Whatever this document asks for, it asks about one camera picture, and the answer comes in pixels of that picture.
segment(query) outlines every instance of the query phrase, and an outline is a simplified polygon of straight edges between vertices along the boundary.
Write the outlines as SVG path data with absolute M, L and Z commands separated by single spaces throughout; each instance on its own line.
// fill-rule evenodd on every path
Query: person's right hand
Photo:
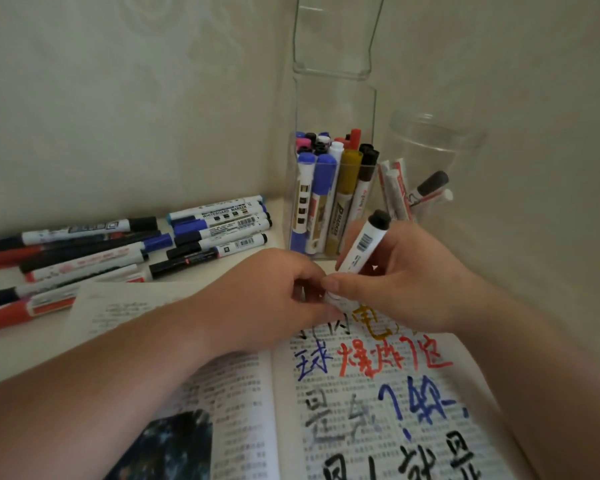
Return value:
M 363 225 L 349 226 L 336 269 Z M 331 274 L 322 286 L 424 332 L 456 331 L 480 311 L 488 290 L 486 281 L 432 235 L 403 221 L 392 222 L 360 274 Z

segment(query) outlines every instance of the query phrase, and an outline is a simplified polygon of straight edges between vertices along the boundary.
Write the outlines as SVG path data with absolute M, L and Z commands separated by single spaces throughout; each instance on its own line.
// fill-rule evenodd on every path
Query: person's left arm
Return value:
M 318 303 L 323 276 L 300 254 L 264 250 L 199 293 L 1 382 L 0 479 L 103 478 L 200 366 L 339 318 Z M 313 303 L 294 299 L 300 286 Z

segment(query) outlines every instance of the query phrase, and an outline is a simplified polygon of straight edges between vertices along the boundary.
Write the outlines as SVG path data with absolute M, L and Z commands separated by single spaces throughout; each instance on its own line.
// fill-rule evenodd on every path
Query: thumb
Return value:
M 338 296 L 377 308 L 382 307 L 388 297 L 388 280 L 387 276 L 335 273 L 325 276 L 320 284 L 325 290 Z
M 342 312 L 327 303 L 298 303 L 296 306 L 298 306 L 297 314 L 300 316 L 303 328 L 342 320 Z

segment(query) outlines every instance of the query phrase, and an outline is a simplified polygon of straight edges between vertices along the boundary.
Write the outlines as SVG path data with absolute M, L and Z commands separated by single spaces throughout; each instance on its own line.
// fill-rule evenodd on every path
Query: gold marker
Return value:
M 327 245 L 324 249 L 325 254 L 330 258 L 335 258 L 338 255 L 338 247 L 347 223 L 353 192 L 356 191 L 356 184 L 358 183 L 360 163 L 362 163 L 361 152 L 345 150 L 342 154 L 338 184 L 336 185 L 336 198 L 331 212 Z

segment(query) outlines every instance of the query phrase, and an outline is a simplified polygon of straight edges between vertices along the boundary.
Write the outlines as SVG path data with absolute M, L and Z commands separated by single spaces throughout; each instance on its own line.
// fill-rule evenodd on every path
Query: person's right arm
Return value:
M 361 226 L 348 231 L 341 260 Z M 426 231 L 393 223 L 362 274 L 322 286 L 416 330 L 455 333 L 540 478 L 600 479 L 599 366 Z

